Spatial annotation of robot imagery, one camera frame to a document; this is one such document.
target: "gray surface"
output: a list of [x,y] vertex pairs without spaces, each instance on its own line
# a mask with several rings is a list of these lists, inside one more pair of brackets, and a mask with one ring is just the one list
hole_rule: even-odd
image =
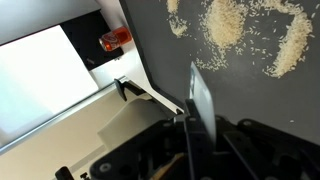
[[107,150],[113,151],[154,123],[167,118],[156,103],[135,99],[112,117],[98,132],[98,136]]
[[[164,92],[179,101],[188,97],[190,63],[195,57],[211,58],[210,51],[203,44],[203,34],[198,31],[198,14],[204,11],[200,1],[180,1],[179,16],[191,23],[188,33],[193,37],[177,39],[170,30],[166,1],[126,0],[135,30],[141,42],[153,82]],[[301,3],[310,17],[316,1],[294,1]],[[273,35],[270,22],[277,20],[277,37],[285,35],[285,24],[292,17],[271,13],[260,18],[262,36]],[[253,23],[247,19],[246,25]],[[319,36],[320,14],[313,20],[314,34]],[[255,40],[255,47],[269,47],[273,53],[279,51],[276,36],[269,42]],[[259,56],[244,54],[227,56],[229,67],[216,72],[202,70],[214,98],[217,114],[228,117],[236,123],[243,118],[252,118],[267,125],[289,132],[303,139],[320,144],[320,61],[317,59],[319,37],[309,38],[306,62],[299,63],[295,71],[281,79],[262,73],[262,68],[271,65],[274,59],[261,60]]]
[[95,0],[0,0],[0,45],[98,9]]

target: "orange bottle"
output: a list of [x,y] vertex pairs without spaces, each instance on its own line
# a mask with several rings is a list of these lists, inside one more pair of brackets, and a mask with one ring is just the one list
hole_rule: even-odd
[[132,36],[129,30],[122,26],[116,30],[102,35],[102,37],[99,39],[99,43],[105,51],[112,51],[131,40]]

